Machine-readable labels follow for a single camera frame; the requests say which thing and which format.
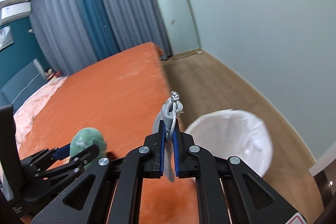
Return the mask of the green plush toy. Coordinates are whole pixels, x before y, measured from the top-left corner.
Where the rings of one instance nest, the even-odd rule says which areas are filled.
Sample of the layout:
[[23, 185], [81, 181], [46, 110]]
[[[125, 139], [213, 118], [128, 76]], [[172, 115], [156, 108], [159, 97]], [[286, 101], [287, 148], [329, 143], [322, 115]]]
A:
[[99, 148], [99, 154], [84, 167], [85, 170], [92, 166], [94, 162], [106, 156], [107, 144], [103, 135], [96, 128], [86, 127], [79, 130], [70, 143], [70, 157], [74, 157], [93, 144]]

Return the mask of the grey fabric scrap with cord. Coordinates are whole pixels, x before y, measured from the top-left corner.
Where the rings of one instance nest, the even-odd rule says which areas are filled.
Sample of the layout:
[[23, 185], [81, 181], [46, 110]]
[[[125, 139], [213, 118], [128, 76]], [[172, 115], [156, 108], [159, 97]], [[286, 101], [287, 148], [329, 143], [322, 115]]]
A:
[[173, 157], [173, 135], [177, 128], [177, 121], [183, 112], [183, 104], [179, 101], [179, 94], [176, 91], [171, 92], [171, 96], [162, 105], [160, 112], [156, 116], [152, 133], [159, 131], [159, 123], [163, 121], [163, 175], [169, 182], [175, 182], [175, 175], [171, 163]]

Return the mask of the white lined trash bin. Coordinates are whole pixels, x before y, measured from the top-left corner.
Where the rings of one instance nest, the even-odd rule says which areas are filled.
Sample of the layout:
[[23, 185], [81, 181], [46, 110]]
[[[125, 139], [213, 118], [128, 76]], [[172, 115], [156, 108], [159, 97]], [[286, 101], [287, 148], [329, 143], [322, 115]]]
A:
[[185, 133], [214, 156], [239, 157], [261, 177], [272, 163], [273, 144], [268, 129], [262, 119], [250, 112], [215, 111], [196, 119]]

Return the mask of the pink floral bed sheet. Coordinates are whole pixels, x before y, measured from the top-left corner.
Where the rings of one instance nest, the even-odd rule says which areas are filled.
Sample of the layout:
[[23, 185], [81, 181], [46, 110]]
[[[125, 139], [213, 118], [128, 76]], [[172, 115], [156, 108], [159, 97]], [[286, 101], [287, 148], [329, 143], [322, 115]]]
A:
[[18, 111], [14, 114], [16, 125], [15, 140], [18, 151], [28, 134], [31, 132], [34, 119], [46, 106], [47, 102], [55, 94], [58, 88], [64, 84], [67, 78], [67, 76], [63, 76], [52, 79], [33, 93], [23, 105], [18, 108]]

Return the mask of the blue padded headboard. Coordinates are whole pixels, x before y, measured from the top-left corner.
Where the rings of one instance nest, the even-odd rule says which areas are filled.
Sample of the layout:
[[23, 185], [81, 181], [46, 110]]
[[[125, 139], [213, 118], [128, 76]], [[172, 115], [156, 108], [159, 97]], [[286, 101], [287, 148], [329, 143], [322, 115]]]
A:
[[15, 114], [46, 83], [45, 71], [40, 62], [34, 59], [1, 88], [1, 106], [12, 105]]

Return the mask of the toys on nightstand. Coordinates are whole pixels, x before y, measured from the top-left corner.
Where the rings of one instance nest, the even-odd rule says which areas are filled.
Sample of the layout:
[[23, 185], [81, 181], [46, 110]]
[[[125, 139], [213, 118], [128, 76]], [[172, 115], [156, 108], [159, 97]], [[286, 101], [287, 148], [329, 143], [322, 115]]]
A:
[[62, 76], [61, 71], [55, 72], [53, 69], [49, 68], [45, 71], [45, 76], [47, 81], [50, 81], [52, 79], [56, 79]]

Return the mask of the orange velvet bed blanket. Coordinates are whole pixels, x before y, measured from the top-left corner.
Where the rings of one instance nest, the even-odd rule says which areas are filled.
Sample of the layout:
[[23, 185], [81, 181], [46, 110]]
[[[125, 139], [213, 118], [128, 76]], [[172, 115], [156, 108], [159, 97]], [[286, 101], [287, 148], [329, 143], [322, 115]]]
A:
[[98, 129], [116, 157], [142, 145], [169, 97], [160, 55], [149, 42], [69, 76], [34, 119], [19, 156], [62, 147], [86, 127]]

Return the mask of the white air conditioner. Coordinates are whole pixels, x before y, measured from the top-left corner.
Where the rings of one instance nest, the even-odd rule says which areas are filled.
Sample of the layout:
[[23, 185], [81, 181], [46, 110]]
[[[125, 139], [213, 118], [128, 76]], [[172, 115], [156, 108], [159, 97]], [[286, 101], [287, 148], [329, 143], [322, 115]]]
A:
[[31, 3], [19, 3], [1, 9], [1, 25], [28, 17], [31, 14]]

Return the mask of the grey and blue curtains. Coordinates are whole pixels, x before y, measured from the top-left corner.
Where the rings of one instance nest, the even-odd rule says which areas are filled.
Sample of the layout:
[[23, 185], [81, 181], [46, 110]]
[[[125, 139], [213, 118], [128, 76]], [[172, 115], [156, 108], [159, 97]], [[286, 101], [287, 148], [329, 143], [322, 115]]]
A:
[[31, 7], [38, 44], [65, 75], [147, 42], [172, 54], [156, 0], [31, 0]]

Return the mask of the standing floor mirror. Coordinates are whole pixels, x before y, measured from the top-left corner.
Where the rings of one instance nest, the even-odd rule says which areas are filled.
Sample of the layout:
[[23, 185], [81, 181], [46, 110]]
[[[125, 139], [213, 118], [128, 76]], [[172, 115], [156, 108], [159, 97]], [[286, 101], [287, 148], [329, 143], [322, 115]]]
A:
[[201, 42], [190, 0], [156, 0], [172, 56], [182, 59], [201, 53]]

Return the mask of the framed wall picture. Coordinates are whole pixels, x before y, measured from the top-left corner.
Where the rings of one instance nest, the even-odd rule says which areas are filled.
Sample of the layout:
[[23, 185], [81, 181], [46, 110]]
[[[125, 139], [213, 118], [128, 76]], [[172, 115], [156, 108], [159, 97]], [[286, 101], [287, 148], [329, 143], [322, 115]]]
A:
[[14, 43], [11, 26], [5, 26], [0, 29], [0, 50], [5, 49]]

